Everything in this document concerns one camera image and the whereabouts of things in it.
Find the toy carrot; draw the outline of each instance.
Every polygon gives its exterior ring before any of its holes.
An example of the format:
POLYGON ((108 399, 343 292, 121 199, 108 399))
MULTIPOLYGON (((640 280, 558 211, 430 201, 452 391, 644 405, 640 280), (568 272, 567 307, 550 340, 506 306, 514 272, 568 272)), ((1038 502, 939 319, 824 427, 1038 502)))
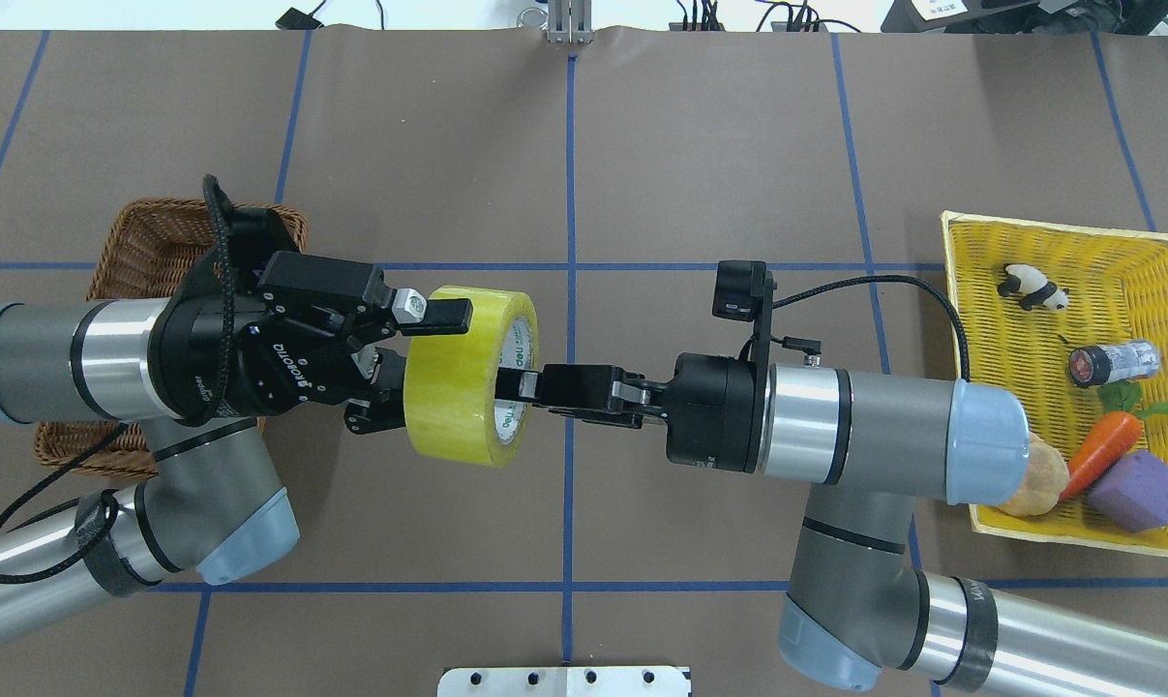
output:
POLYGON ((1069 485, 1061 493, 1062 502, 1080 494, 1093 485, 1101 473, 1113 467, 1142 435, 1142 419, 1153 414, 1168 416, 1168 402, 1157 402, 1143 411, 1132 411, 1142 397, 1136 383, 1113 383, 1107 392, 1101 389, 1100 400, 1108 413, 1100 417, 1092 431, 1083 439, 1078 453, 1069 460, 1069 485))

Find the yellow tape roll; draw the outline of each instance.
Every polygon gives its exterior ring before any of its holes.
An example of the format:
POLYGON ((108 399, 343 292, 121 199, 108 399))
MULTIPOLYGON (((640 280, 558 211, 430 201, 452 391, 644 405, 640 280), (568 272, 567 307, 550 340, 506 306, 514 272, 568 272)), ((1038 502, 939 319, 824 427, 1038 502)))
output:
POLYGON ((467 334, 416 336, 403 375, 403 416, 416 453, 507 467, 528 406, 494 400, 499 365, 534 370, 536 309, 522 292, 442 286, 431 300, 472 300, 467 334))

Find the panda figurine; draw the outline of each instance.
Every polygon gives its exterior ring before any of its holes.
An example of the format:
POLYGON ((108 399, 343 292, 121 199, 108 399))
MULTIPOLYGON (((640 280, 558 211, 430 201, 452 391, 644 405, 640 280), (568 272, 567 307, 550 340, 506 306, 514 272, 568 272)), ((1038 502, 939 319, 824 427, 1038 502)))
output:
POLYGON ((1048 280, 1048 277, 1035 266, 1009 264, 1004 266, 1004 283, 996 286, 996 292, 1001 294, 1001 298, 1022 292, 1023 297, 1018 300, 1018 305, 1027 312, 1030 312, 1036 305, 1043 305, 1044 308, 1049 308, 1054 313, 1068 308, 1068 287, 1057 287, 1056 283, 1048 280))

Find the electrical cable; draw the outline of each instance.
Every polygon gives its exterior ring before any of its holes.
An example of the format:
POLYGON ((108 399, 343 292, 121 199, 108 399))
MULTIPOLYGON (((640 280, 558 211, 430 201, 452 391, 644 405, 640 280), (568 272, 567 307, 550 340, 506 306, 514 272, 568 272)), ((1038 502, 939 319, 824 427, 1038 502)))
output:
POLYGON ((1111 34, 1115 34, 1125 23, 1125 5, 1121 2, 1121 0, 1104 0, 1104 4, 1107 6, 1108 9, 1111 9, 1111 12, 1115 14, 1115 19, 1113 20, 1113 28, 1110 28, 1108 30, 1111 32, 1111 34))
MULTIPOLYGON (((71 462, 67 462, 65 465, 63 465, 63 467, 58 467, 57 471, 50 473, 48 476, 46 476, 44 480, 39 481, 37 485, 32 486, 29 490, 26 490, 26 493, 21 494, 20 497, 14 500, 12 504, 8 504, 8 507, 5 508, 2 513, 0 513, 0 530, 2 530, 2 527, 5 524, 8 524, 8 521, 12 520, 12 516, 16 515, 16 511, 19 511, 22 507, 25 507, 27 502, 30 502, 32 499, 34 499, 43 490, 46 490, 46 487, 54 485, 54 482, 61 480, 61 478, 67 473, 75 471, 76 467, 81 467, 81 465, 83 465, 85 460, 92 458, 92 455, 97 455, 98 453, 100 453, 100 451, 104 451, 107 445, 111 445, 111 442, 118 440, 119 437, 126 432, 127 432, 127 424, 125 423, 119 424, 119 427, 116 427, 114 431, 111 431, 110 435, 106 435, 96 445, 89 447, 89 449, 84 451, 84 453, 76 455, 76 458, 71 459, 71 462)), ((98 543, 100 543, 107 535, 110 535, 111 527, 114 527, 116 520, 119 518, 119 502, 117 502, 114 499, 114 490, 103 490, 102 504, 104 507, 103 515, 105 516, 103 518, 102 527, 95 530, 92 537, 89 537, 86 542, 84 543, 78 542, 76 551, 72 552, 69 557, 67 557, 67 559, 63 559, 62 562, 58 562, 53 566, 48 566, 44 570, 40 570, 40 572, 22 573, 22 574, 0 573, 0 583, 4 584, 5 586, 16 586, 16 584, 21 583, 44 581, 44 579, 65 572, 65 570, 69 570, 72 564, 79 562, 81 559, 84 559, 85 555, 91 552, 93 548, 98 545, 98 543)))
POLYGON ((809 22, 809 23, 812 23, 812 26, 814 27, 813 32, 819 32, 820 30, 820 26, 843 26, 843 27, 853 28, 853 30, 855 30, 856 34, 863 34, 863 30, 861 28, 858 28, 857 26, 853 26, 853 23, 843 22, 841 20, 819 20, 818 19, 818 20, 815 20, 813 22, 809 22))
POLYGON ((773 14, 773 9, 776 9, 776 8, 786 8, 786 11, 787 11, 786 22, 787 23, 788 23, 788 21, 791 21, 791 19, 794 19, 794 5, 791 5, 788 2, 766 2, 766 5, 769 5, 769 9, 765 11, 765 16, 759 19, 759 23, 756 26, 756 32, 759 32, 759 30, 762 30, 762 28, 765 28, 765 22, 769 21, 770 14, 773 14))
POLYGON ((230 265, 230 223, 227 217, 234 211, 230 200, 217 186, 217 177, 204 175, 202 181, 206 208, 213 226, 213 237, 217 248, 217 272, 222 281, 222 341, 217 343, 217 375, 213 383, 213 396, 202 413, 178 419, 178 424, 187 427, 199 427, 217 416, 217 411, 227 398, 230 383, 230 362, 235 355, 235 267, 230 265))
POLYGON ((77 504, 79 501, 81 500, 78 497, 77 499, 71 499, 70 502, 62 502, 57 507, 46 508, 44 511, 39 513, 36 516, 27 520, 26 522, 22 522, 22 524, 18 524, 18 525, 13 527, 12 530, 20 530, 20 529, 22 529, 22 527, 29 527, 29 525, 34 524, 35 522, 43 521, 43 520, 46 520, 48 517, 51 517, 51 516, 54 516, 55 513, 63 513, 65 510, 69 510, 69 508, 75 507, 75 504, 77 504))
POLYGON ((738 349, 738 360, 748 361, 751 358, 751 347, 756 344, 756 336, 752 335, 748 337, 748 341, 743 343, 742 348, 738 349))
POLYGON ((812 6, 806 5, 806 4, 804 4, 804 5, 794 5, 794 4, 790 4, 790 2, 770 2, 769 0, 756 0, 756 1, 759 2, 759 4, 762 4, 762 5, 769 5, 769 9, 765 11, 765 16, 762 16, 759 19, 759 23, 756 26, 756 32, 760 32, 760 30, 763 30, 765 28, 765 22, 769 21, 770 14, 773 14, 773 9, 776 9, 776 8, 786 8, 787 9, 787 13, 786 13, 786 32, 790 32, 791 27, 795 26, 795 23, 800 22, 800 20, 802 18, 819 18, 820 16, 820 14, 815 12, 815 8, 812 8, 812 6), (800 20, 795 20, 794 19, 794 9, 799 9, 800 20))
POLYGON ((862 286, 862 284, 867 283, 905 283, 910 284, 910 286, 919 287, 919 290, 927 292, 929 295, 932 295, 938 304, 940 304, 941 308, 945 309, 945 313, 950 315, 950 323, 954 326, 954 335, 958 339, 959 377, 969 383, 969 347, 967 344, 967 330, 962 327, 962 319, 959 316, 958 309, 954 308, 954 304, 951 304, 950 298, 946 298, 943 292, 937 290, 937 287, 912 277, 912 274, 862 274, 856 278, 827 283, 823 284, 823 286, 815 286, 813 290, 797 292, 794 295, 777 300, 773 302, 773 309, 784 308, 784 306, 792 304, 799 304, 799 301, 814 298, 820 295, 822 292, 836 291, 841 290, 841 287, 862 286))

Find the purple sponge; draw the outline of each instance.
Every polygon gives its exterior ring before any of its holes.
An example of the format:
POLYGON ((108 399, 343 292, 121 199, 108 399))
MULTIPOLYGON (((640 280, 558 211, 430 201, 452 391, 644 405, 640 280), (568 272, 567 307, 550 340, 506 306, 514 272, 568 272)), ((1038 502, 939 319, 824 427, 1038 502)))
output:
POLYGON ((1100 478, 1086 501, 1129 532, 1168 524, 1168 465, 1133 451, 1100 478))

